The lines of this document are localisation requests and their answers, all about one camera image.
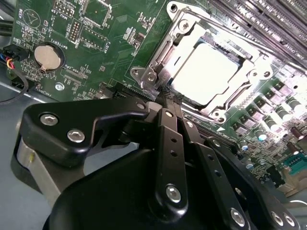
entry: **wire connector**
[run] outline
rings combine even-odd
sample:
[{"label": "wire connector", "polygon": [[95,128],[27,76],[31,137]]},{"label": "wire connector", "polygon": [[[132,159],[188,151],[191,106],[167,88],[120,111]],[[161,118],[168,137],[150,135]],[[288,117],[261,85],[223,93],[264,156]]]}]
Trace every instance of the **wire connector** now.
[{"label": "wire connector", "polygon": [[12,44],[4,47],[2,53],[3,55],[12,58],[13,61],[23,61],[29,57],[30,51]]}]

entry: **silver capacitor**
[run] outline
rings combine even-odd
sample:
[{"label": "silver capacitor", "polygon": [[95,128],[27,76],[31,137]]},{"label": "silver capacitor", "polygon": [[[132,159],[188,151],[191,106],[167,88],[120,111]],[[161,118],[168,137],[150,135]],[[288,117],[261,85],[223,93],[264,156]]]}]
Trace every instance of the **silver capacitor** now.
[{"label": "silver capacitor", "polygon": [[289,114],[287,111],[285,111],[284,109],[281,109],[280,111],[277,112],[278,116],[284,121],[284,122],[288,122],[291,120],[292,115]]}]

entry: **capacitor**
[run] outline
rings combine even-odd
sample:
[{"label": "capacitor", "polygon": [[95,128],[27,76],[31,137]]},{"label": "capacitor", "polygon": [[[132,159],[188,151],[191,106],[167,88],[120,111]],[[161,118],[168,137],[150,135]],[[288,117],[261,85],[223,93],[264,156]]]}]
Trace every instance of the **capacitor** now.
[{"label": "capacitor", "polygon": [[297,155],[299,153],[299,150],[292,142],[287,143],[287,148],[291,151],[293,155]]},{"label": "capacitor", "polygon": [[272,119],[268,120],[266,124],[270,128],[270,130],[273,132],[276,132],[279,129],[279,125],[276,124],[276,122],[273,121]]},{"label": "capacitor", "polygon": [[301,113],[305,110],[305,107],[295,99],[291,100],[288,104],[295,113]]},{"label": "capacitor", "polygon": [[246,159],[246,161],[244,162],[245,164],[245,167],[248,169],[248,170],[252,170],[254,168],[254,164],[253,162],[251,162],[251,159]]},{"label": "capacitor", "polygon": [[239,142],[239,145],[240,145],[240,147],[241,147],[241,149],[242,149],[243,151],[248,150],[248,145],[247,145],[246,141],[244,141],[244,140],[240,141],[240,142]]},{"label": "capacitor", "polygon": [[254,132],[254,134],[256,135],[259,141],[264,141],[267,139],[267,135],[261,129],[257,129]]},{"label": "capacitor", "polygon": [[284,109],[281,109],[280,111],[277,112],[278,116],[284,121],[284,122],[288,122],[291,120],[292,115],[289,114],[287,111],[285,111]]},{"label": "capacitor", "polygon": [[296,127],[292,127],[290,131],[297,139],[301,140],[304,138],[304,135]]}]

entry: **green circuit board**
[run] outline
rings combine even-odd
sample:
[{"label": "green circuit board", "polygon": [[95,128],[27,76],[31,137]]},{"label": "green circuit board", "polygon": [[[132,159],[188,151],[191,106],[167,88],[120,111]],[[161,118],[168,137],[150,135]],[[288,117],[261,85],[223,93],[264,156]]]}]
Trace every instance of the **green circuit board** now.
[{"label": "green circuit board", "polygon": [[[27,78],[36,83],[36,90],[60,102],[94,99],[102,84],[115,86],[117,83],[141,93],[137,82],[130,76],[130,68],[145,67],[159,46],[171,20],[166,12],[168,0],[19,0],[16,7],[12,43],[26,49],[34,48],[45,41],[59,46],[65,55],[62,68],[47,73],[41,72],[29,59],[15,63]],[[212,7],[207,0],[181,0],[210,12],[212,17],[225,25],[232,21]],[[283,134],[273,135],[259,142],[253,131],[238,136],[233,124],[246,114],[246,107],[254,99],[267,93],[279,81],[297,86],[289,97],[307,101],[306,77],[288,68],[280,61],[272,64],[274,77],[261,81],[241,105],[227,112],[223,125],[201,122],[189,117],[204,128],[232,141],[246,140],[251,148],[247,152],[255,163],[253,172],[262,176],[272,165],[282,167],[282,162],[291,154],[287,150]],[[60,82],[65,89],[58,91]],[[307,116],[294,117],[284,124],[307,132]],[[289,135],[288,141],[295,138]]]}]

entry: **motherboard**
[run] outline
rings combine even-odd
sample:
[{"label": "motherboard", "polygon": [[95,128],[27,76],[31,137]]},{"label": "motherboard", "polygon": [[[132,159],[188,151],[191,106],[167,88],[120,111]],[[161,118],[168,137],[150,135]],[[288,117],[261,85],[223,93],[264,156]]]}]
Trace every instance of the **motherboard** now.
[{"label": "motherboard", "polygon": [[277,188],[297,190],[307,77],[285,60],[307,66],[303,0],[19,0],[16,11],[12,43],[31,52],[15,67],[35,90],[64,102],[112,97],[120,85],[154,101],[171,86],[185,117],[238,143],[259,180],[278,172]]}]

